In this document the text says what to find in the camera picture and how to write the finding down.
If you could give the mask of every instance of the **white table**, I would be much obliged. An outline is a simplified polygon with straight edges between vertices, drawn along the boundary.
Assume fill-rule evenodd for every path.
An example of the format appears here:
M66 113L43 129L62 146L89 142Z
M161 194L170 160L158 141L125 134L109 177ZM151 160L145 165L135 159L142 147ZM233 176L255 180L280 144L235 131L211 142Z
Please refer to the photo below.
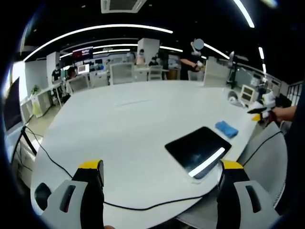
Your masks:
M87 160L104 160L105 201L145 208L169 200L208 193L217 183L217 168L202 180L192 179L164 145L202 126L232 144L225 158L237 160L256 122L246 110L227 102L221 88L203 88L198 82L153 81L126 83L83 91L59 111L42 141L53 160L72 175ZM229 140L215 129L225 120L239 130ZM31 181L34 199L44 182L54 191L64 171L38 151ZM148 211L131 211L104 204L104 223L115 228L143 229L182 213L198 199L176 202Z
M40 95L42 93L45 93L46 91L52 91L53 89L55 89L58 103L62 107L61 100L60 100L59 94L58 94L58 88L61 87L61 85L62 85L62 82L55 83L55 84L51 85L50 87L47 87L47 88L41 90L37 95Z

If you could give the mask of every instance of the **potted plant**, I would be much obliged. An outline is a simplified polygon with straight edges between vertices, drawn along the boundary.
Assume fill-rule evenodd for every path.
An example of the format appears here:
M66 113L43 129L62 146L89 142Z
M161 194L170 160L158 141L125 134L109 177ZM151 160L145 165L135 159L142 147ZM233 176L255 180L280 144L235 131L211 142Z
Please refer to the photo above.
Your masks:
M34 85L34 87L33 87L32 90L31 90L32 95L35 95L38 91L39 91L39 86Z

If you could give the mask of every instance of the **white device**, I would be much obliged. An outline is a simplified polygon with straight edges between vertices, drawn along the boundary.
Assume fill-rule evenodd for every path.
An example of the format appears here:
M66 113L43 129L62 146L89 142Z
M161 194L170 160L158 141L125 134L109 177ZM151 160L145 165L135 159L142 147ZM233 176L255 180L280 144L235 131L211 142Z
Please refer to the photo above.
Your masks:
M249 105L254 101L255 89L243 85L242 91L240 93L240 101L243 101L245 104Z
M77 67L78 74L89 73L89 71L90 71L89 64L80 65Z

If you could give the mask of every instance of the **black ceiling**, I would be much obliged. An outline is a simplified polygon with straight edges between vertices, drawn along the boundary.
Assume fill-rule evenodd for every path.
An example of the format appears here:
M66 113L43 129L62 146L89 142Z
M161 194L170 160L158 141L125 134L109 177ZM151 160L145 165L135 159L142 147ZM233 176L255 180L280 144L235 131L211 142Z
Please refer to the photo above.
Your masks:
M248 10L255 28L248 26L233 0L147 0L136 14L101 13L100 0L62 0L46 3L37 12L29 27L25 45L41 46L65 33L95 25L141 24L173 31L168 34L137 28L107 28L77 33L60 39L29 61L45 57L70 46L109 38L157 38L164 46L182 48L183 40L202 38L205 43L226 53L235 51L246 56L249 65L262 69L258 46L263 47L267 72L288 83L304 77L301 10L296 3L278 0L277 9L271 9L259 0L241 0ZM94 46L122 43L97 42ZM17 59L27 56L24 52ZM209 49L204 55L220 55Z

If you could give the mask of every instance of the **person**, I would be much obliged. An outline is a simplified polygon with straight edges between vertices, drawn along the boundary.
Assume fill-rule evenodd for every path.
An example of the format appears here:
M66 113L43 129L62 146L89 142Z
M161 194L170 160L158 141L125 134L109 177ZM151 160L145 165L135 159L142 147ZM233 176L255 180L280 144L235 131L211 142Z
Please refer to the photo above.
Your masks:
M136 60L137 60L137 58L135 57L134 52L131 52L131 62L136 64Z
M200 71L201 66L201 53L193 46L193 42L186 43L183 53L180 58L181 61L181 80L189 80L193 75L198 80L203 80L203 72Z
M68 79L67 80L75 78L76 77L75 68L74 67L68 68L67 75L68 75Z
M137 64L145 64L144 49L140 49L139 55L137 56Z
M276 107L272 111L274 112L278 122L292 121L295 116L296 106L290 106L287 108Z
M54 81L60 79L60 77L61 77L61 70L59 68L59 63L57 63L54 71L52 72L52 83L54 83Z
M148 66L156 66L159 65L157 62L157 57L152 57L152 61L149 62Z

